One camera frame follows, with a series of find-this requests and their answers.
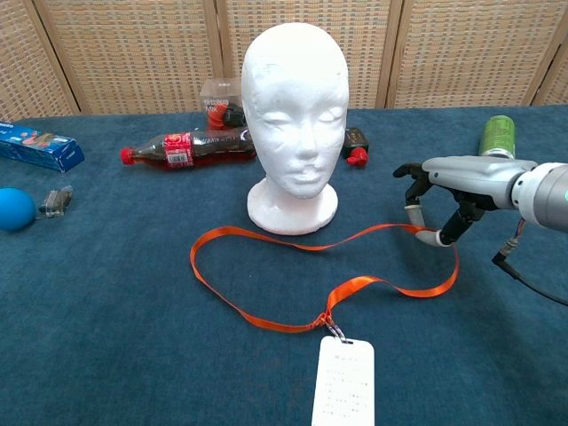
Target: white card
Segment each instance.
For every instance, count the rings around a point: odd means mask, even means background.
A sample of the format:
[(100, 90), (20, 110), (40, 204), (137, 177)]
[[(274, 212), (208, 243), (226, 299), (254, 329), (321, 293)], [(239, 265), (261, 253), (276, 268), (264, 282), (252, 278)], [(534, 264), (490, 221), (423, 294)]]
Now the white card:
[(319, 346), (312, 426), (375, 424), (375, 350), (327, 335)]

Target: plastic bottle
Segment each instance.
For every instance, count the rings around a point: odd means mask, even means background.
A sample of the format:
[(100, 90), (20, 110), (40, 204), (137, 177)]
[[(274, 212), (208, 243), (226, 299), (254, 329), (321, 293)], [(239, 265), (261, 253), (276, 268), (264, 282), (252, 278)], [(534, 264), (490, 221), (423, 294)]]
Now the plastic bottle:
[(167, 170), (244, 162), (255, 157), (246, 128), (170, 133), (150, 139), (145, 146), (121, 149), (123, 164), (145, 163)]

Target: orange lanyard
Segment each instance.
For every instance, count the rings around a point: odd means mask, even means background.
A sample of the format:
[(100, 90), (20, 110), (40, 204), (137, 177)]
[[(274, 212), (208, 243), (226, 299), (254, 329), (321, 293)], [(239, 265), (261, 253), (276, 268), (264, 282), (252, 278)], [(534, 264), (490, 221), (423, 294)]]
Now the orange lanyard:
[(346, 238), (345, 240), (336, 242), (334, 244), (327, 244), (325, 246), (307, 246), (307, 245), (304, 245), (304, 244), (295, 244), (293, 242), (285, 242), (285, 241), (276, 240), (272, 237), (268, 237), (268, 236), (262, 235), (260, 233), (253, 233), (252, 231), (248, 231), (248, 230), (240, 228), (238, 226), (222, 226), (222, 227), (215, 228), (215, 229), (212, 229), (212, 230), (204, 233), (194, 243), (191, 251), (189, 252), (189, 260), (192, 264), (193, 273), (195, 274), (195, 277), (199, 281), (201, 281), (205, 285), (205, 287), (207, 287), (209, 290), (211, 290), (213, 293), (215, 293), (217, 296), (219, 296), (226, 304), (231, 306), (235, 311), (237, 311), (240, 315), (242, 315), (242, 317), (245, 320), (247, 320), (248, 322), (250, 322), (251, 324), (253, 324), (257, 327), (260, 327), (260, 328), (265, 328), (267, 330), (279, 331), (281, 333), (303, 333), (304, 331), (313, 330), (316, 327), (321, 327), (321, 326), (326, 325), (326, 324), (333, 325), (334, 322), (333, 322), (331, 314), (332, 314), (332, 310), (334, 309), (334, 307), (337, 304), (341, 303), (346, 298), (348, 298), (349, 296), (351, 296), (352, 294), (357, 293), (362, 288), (365, 288), (369, 284), (373, 284), (375, 282), (382, 282), (382, 283), (394, 288), (395, 290), (402, 293), (403, 295), (410, 296), (410, 297), (425, 298), (425, 297), (435, 297), (435, 296), (443, 295), (447, 290), (449, 290), (452, 287), (452, 285), (455, 283), (455, 281), (458, 278), (458, 271), (460, 269), (460, 258), (458, 257), (457, 249), (455, 248), (454, 245), (452, 246), (452, 248), (454, 249), (454, 255), (455, 255), (454, 271), (452, 272), (452, 274), (449, 276), (449, 278), (447, 280), (445, 280), (440, 285), (438, 285), (434, 288), (426, 288), (426, 289), (423, 289), (423, 290), (412, 290), (412, 289), (408, 289), (408, 288), (400, 288), (400, 287), (396, 287), (396, 286), (390, 284), (387, 280), (384, 280), (382, 278), (374, 277), (372, 275), (360, 275), (359, 277), (351, 278), (350, 280), (345, 281), (340, 286), (334, 288), (331, 291), (331, 293), (329, 293), (329, 296), (327, 297), (326, 310), (324, 312), (322, 312), (320, 315), (318, 315), (318, 317), (314, 321), (312, 321), (309, 324), (304, 324), (302, 326), (290, 326), (290, 325), (287, 325), (287, 324), (280, 324), (279, 322), (269, 321), (268, 319), (258, 318), (254, 315), (251, 315), (248, 312), (243, 311), (240, 307), (238, 307), (237, 305), (230, 302), (221, 293), (219, 293), (217, 290), (215, 290), (213, 287), (211, 287), (210, 284), (208, 284), (208, 282), (205, 280), (205, 278), (203, 278), (203, 275), (201, 275), (201, 273), (199, 272), (199, 269), (197, 269), (197, 265), (195, 263), (195, 256), (197, 255), (197, 251), (201, 247), (203, 247), (205, 244), (207, 244), (208, 242), (213, 241), (217, 238), (228, 236), (228, 235), (235, 235), (235, 236), (250, 238), (250, 239), (253, 239), (253, 240), (273, 242), (273, 243), (276, 243), (276, 244), (282, 244), (284, 246), (294, 247), (295, 249), (299, 249), (299, 250), (302, 250), (302, 251), (323, 251), (323, 250), (331, 249), (332, 247), (338, 246), (339, 244), (343, 244), (347, 241), (354, 240), (354, 239), (361, 237), (363, 235), (366, 235), (368, 233), (373, 233), (375, 231), (379, 231), (379, 230), (382, 230), (382, 229), (385, 229), (385, 228), (392, 228), (392, 227), (402, 228), (404, 231), (411, 233), (412, 235), (414, 235), (415, 233), (418, 233), (419, 231), (428, 229), (428, 228), (424, 228), (424, 227), (421, 227), (421, 226), (414, 226), (414, 225), (396, 225), (396, 224), (374, 225), (374, 226), (368, 227), (367, 229), (364, 229), (363, 231), (361, 231), (359, 233), (355, 233), (354, 235), (352, 235), (349, 238)]

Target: black and red object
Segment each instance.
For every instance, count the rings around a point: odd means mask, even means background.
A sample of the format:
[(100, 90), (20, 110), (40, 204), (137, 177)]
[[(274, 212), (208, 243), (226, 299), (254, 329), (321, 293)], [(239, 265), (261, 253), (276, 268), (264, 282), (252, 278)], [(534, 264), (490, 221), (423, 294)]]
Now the black and red object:
[(369, 142), (356, 127), (345, 129), (345, 140), (341, 154), (351, 166), (365, 167), (369, 161)]
[(245, 162), (255, 157), (249, 130), (244, 128), (170, 133), (139, 148), (121, 149), (123, 164), (144, 163), (166, 170)]
[(230, 103), (219, 104), (207, 112), (209, 130), (229, 130), (247, 127), (247, 119), (242, 107)]

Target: woven panel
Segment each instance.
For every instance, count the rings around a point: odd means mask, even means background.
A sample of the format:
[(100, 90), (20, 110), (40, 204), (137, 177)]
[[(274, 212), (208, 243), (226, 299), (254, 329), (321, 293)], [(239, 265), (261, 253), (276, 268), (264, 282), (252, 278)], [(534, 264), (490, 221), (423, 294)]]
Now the woven panel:
[(256, 36), (285, 22), (307, 22), (325, 29), (341, 47), (349, 67), (350, 107), (375, 107), (389, 7), (388, 0), (226, 0), (233, 57), (225, 60), (241, 75)]
[(202, 0), (44, 0), (94, 114), (200, 109), (213, 77)]
[(548, 93), (544, 98), (545, 105), (568, 104), (568, 49), (565, 50), (563, 58), (555, 60), (560, 60), (561, 62), (554, 81), (550, 85), (550, 89), (548, 89)]
[(565, 0), (415, 0), (403, 11), (401, 21), (411, 16), (388, 105), (521, 105), (565, 8)]
[(20, 0), (2, 0), (0, 121), (72, 114)]

